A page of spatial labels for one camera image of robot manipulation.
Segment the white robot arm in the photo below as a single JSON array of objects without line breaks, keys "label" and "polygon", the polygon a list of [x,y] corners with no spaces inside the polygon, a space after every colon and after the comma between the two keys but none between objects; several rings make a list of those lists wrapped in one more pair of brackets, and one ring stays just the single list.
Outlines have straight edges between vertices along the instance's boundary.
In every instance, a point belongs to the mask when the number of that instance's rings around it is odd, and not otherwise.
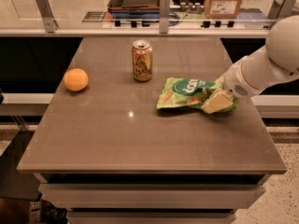
[{"label": "white robot arm", "polygon": [[299,16],[275,23],[265,45],[234,63],[216,82],[221,86],[201,105],[212,114],[231,107],[235,98],[251,98],[265,89],[299,78]]}]

